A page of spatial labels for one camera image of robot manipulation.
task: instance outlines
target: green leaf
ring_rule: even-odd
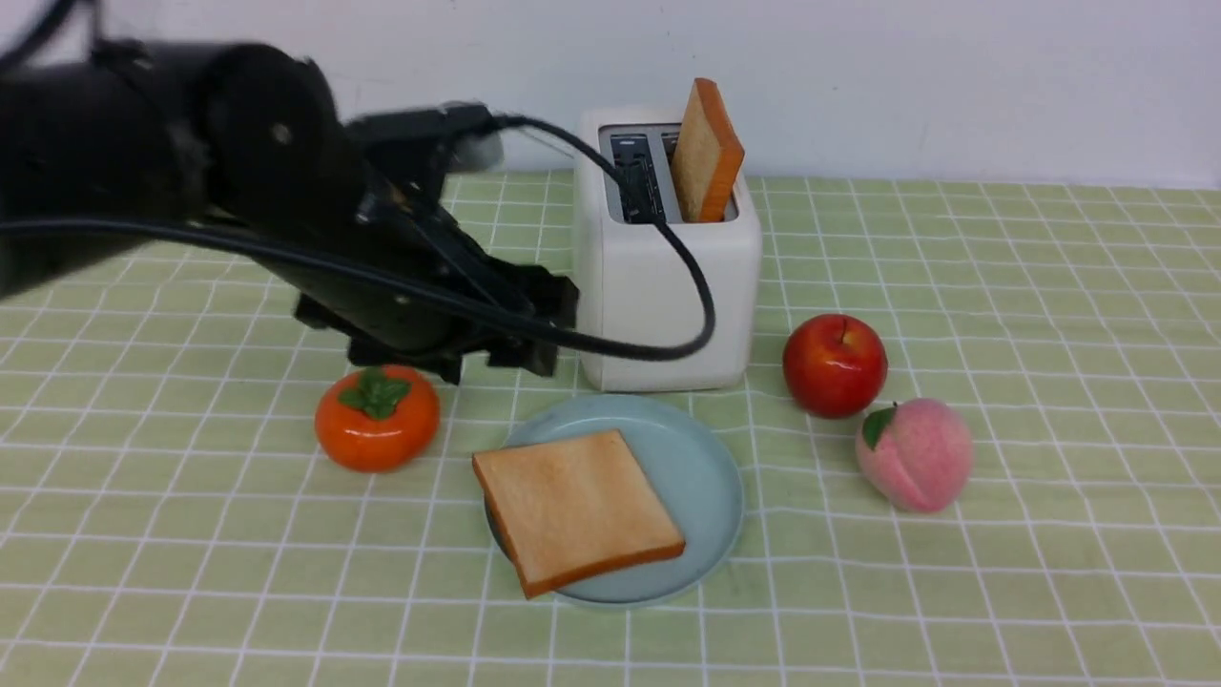
[[[895,411],[897,410],[899,404],[895,404],[889,409],[882,409],[880,411],[874,411],[866,416],[864,425],[861,426],[861,436],[864,438],[864,445],[868,447],[871,451],[878,448],[878,442],[882,441],[882,434],[886,431],[890,421],[895,420]]]
[[[388,404],[370,404],[365,406],[365,415],[377,421],[386,420],[394,415],[394,406]]]
[[[381,392],[381,399],[385,399],[391,405],[397,406],[399,401],[407,398],[408,393],[411,392],[411,383],[405,379],[387,379],[379,388]]]
[[[349,409],[364,410],[365,395],[359,389],[344,389],[339,392],[339,403]]]
[[[359,389],[366,395],[370,395],[374,389],[376,389],[382,381],[386,379],[386,371],[380,367],[365,369],[360,373]]]

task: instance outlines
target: black cable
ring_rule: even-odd
[[[604,155],[595,150],[590,144],[581,140],[581,138],[569,131],[565,131],[551,122],[542,121],[527,115],[501,115],[497,117],[497,123],[501,128],[536,128],[543,133],[549,133],[556,138],[568,143],[582,155],[589,157],[593,164],[602,168],[603,173],[609,176],[615,185],[619,187],[619,192],[628,195],[629,201],[636,206],[641,212],[648,211],[648,205],[645,199],[636,190],[636,187],[628,182],[619,170],[606,159]],[[717,311],[713,306],[712,289],[708,287],[708,279],[703,273],[703,268],[700,267],[700,262],[696,261],[695,255],[691,250],[683,244],[683,240],[674,233],[674,229],[669,227],[665,220],[659,215],[652,215],[653,226],[657,231],[665,238],[665,242],[670,244],[670,248],[678,253],[679,259],[687,268],[687,273],[691,275],[691,281],[695,282],[696,293],[700,295],[700,308],[703,311],[703,327],[700,333],[696,334],[690,342],[685,343],[683,347],[676,347],[675,349],[686,350],[687,354],[694,354],[702,349],[706,343],[712,338],[713,329],[717,326]]]
[[[67,22],[78,2],[93,2],[94,12],[100,12],[99,0],[51,0],[43,16],[21,37],[12,48],[0,55],[0,78],[24,65],[39,50],[46,46],[55,38],[60,28]]]
[[[220,227],[210,229],[206,226],[199,227],[98,217],[0,221],[0,238],[51,236],[56,233],[140,236],[155,240],[170,240],[243,254],[250,257],[287,262],[306,268],[325,270],[357,281],[393,289],[409,298],[415,298],[420,303],[432,305],[438,310],[471,318],[513,336],[545,340],[576,351],[642,361],[673,361],[683,359],[700,348],[695,345],[695,342],[674,348],[641,347],[635,345],[635,343],[624,343],[559,328],[547,320],[518,315],[497,305],[491,305],[446,289],[438,289],[427,282],[370,267],[364,262],[278,240],[250,239],[233,236],[228,231],[220,229]]]

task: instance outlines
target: toasted bread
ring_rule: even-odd
[[[717,83],[695,79],[670,170],[683,221],[723,221],[746,151]]]
[[[473,465],[526,599],[686,549],[619,431],[482,451]]]

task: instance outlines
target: toy fruit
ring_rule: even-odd
[[[962,493],[974,465],[971,428],[935,399],[913,399],[866,416],[856,434],[866,480],[895,506],[932,514]]]
[[[418,371],[370,367],[335,383],[319,401],[314,433],[327,456],[357,472],[388,472],[422,451],[441,425],[436,389]]]
[[[839,420],[853,416],[878,398],[890,362],[869,325],[845,314],[823,314],[802,322],[784,345],[784,382],[807,412]]]

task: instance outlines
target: persimmon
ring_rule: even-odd
[[[397,470],[432,442],[441,400],[419,371],[379,366],[336,382],[319,400],[314,433],[326,455],[357,472]]]

